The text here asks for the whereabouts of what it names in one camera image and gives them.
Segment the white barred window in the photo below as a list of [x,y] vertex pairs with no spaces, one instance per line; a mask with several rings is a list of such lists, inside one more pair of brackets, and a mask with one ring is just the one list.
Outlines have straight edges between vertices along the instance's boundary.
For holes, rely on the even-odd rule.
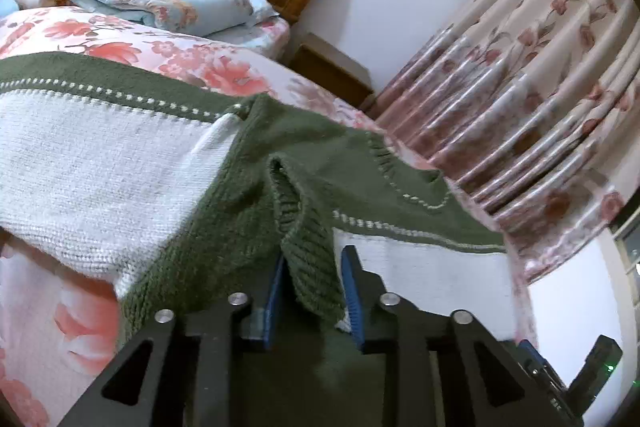
[[612,224],[614,243],[622,257],[631,301],[639,306],[639,208],[624,209]]

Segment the pink floral curtain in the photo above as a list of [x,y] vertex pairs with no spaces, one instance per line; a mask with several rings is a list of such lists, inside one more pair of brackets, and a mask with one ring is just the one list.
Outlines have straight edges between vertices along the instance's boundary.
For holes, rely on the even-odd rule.
[[472,0],[370,117],[509,236],[536,281],[639,192],[634,0]]

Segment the brown wooden nightstand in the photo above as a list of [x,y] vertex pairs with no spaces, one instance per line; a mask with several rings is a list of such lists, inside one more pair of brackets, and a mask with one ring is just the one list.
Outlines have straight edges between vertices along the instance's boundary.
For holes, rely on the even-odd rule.
[[311,32],[296,46],[288,68],[356,108],[367,107],[374,98],[369,71]]

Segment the light blue floral pillow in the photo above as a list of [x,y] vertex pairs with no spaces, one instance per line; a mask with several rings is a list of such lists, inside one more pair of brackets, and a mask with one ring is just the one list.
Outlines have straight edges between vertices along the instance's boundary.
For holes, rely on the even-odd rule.
[[268,0],[70,0],[83,10],[199,37],[252,28],[278,12]]

